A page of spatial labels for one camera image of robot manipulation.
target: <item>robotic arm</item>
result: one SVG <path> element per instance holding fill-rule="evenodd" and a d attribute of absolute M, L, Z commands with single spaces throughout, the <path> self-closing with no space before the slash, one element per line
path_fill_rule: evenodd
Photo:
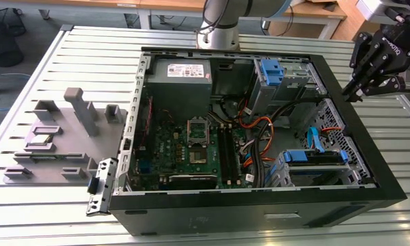
<path fill-rule="evenodd" d="M 397 25 L 382 25 L 374 36 L 358 35 L 349 63 L 352 80 L 342 92 L 350 102 L 362 96 L 410 93 L 410 0 L 378 1 L 378 14 L 381 8 Z"/>
<path fill-rule="evenodd" d="M 281 16 L 292 0 L 207 0 L 197 30 L 200 49 L 239 49 L 239 18 Z"/>
<path fill-rule="evenodd" d="M 207 0 L 204 21 L 197 30 L 200 49 L 237 50 L 239 18 L 280 16 L 290 0 Z M 410 0 L 360 0 L 366 19 L 389 17 L 396 25 L 382 25 L 372 36 L 356 40 L 349 66 L 352 80 L 344 89 L 345 100 L 362 96 L 410 93 Z"/>

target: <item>motherboard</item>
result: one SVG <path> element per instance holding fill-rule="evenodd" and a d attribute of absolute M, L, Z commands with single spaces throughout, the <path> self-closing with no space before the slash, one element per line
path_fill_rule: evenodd
<path fill-rule="evenodd" d="M 239 157 L 244 141 L 244 129 L 203 118 L 156 126 L 153 151 L 137 160 L 132 190 L 248 188 Z"/>

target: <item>green circuit board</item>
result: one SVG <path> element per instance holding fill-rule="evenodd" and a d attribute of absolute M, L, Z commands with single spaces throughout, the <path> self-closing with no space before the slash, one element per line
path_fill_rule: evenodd
<path fill-rule="evenodd" d="M 217 126 L 209 127 L 209 144 L 204 146 L 189 146 L 188 140 L 188 127 L 187 125 L 159 126 L 156 129 L 156 140 L 153 155 L 147 160 L 140 160 L 139 165 L 143 163 L 148 169 L 141 176 L 141 187 L 144 190 L 160 190 L 161 181 L 165 177 L 172 175 L 216 175 L 219 177 L 219 189 L 237 189 L 247 188 L 248 184 L 244 183 L 243 178 L 240 182 L 227 184 L 221 181 L 221 167 L 220 167 L 220 153 L 219 153 L 219 128 Z M 200 135 L 204 129 L 192 130 L 195 135 Z M 239 162 L 239 140 L 244 139 L 244 129 L 233 129 L 233 139 L 236 149 L 233 150 Z"/>

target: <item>table leg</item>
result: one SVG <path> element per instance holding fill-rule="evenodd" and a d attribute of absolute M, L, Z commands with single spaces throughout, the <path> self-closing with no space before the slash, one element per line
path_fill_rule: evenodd
<path fill-rule="evenodd" d="M 329 19 L 329 22 L 325 25 L 324 30 L 321 32 L 320 39 L 330 39 L 330 37 L 333 37 L 333 34 L 336 32 L 340 23 L 341 23 L 340 19 L 333 19 L 333 18 Z"/>
<path fill-rule="evenodd" d="M 141 29 L 152 29 L 152 16 L 148 9 L 139 9 Z"/>
<path fill-rule="evenodd" d="M 161 25 L 167 24 L 164 15 L 160 15 L 160 24 Z"/>
<path fill-rule="evenodd" d="M 43 19 L 49 19 L 49 10 L 48 9 L 39 9 Z"/>

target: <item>metal bracket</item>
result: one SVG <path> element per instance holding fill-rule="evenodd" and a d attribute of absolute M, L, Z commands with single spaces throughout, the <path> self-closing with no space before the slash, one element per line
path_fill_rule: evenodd
<path fill-rule="evenodd" d="M 89 197 L 87 216 L 109 215 L 108 206 L 113 191 L 119 160 L 109 158 L 99 163 L 96 177 L 88 184 Z"/>

